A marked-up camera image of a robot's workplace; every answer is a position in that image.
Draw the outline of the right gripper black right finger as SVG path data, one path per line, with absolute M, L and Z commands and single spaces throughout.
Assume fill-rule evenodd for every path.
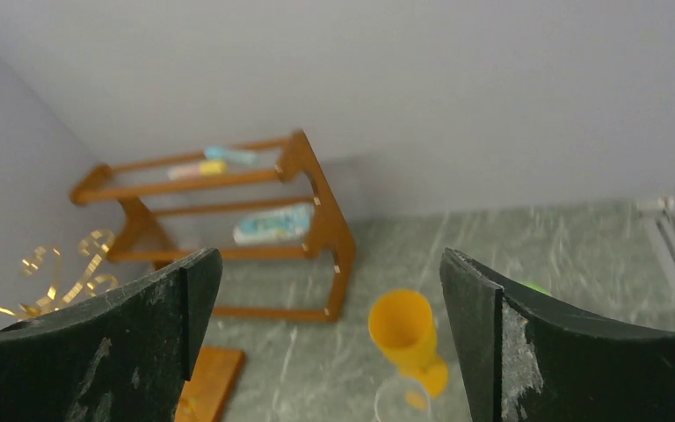
M 452 249 L 439 277 L 474 421 L 675 421 L 675 331 L 580 309 Z

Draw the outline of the orange plastic wine glass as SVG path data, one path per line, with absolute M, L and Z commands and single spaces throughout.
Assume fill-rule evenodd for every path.
M 445 392 L 449 369 L 438 352 L 437 327 L 425 296 L 406 288 L 387 292 L 370 309 L 367 326 L 375 346 L 396 367 L 396 375 L 420 382 L 431 403 Z

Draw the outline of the green plastic wine glass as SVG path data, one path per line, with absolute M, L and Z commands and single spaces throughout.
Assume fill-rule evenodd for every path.
M 536 292 L 539 292 L 543 295 L 551 296 L 551 293 L 546 288 L 541 287 L 537 284 L 534 284 L 534 283 L 531 283 L 531 282 L 522 282 L 521 285 L 525 286 L 525 287 L 528 287 L 528 288 L 531 288 L 532 290 L 534 290 Z

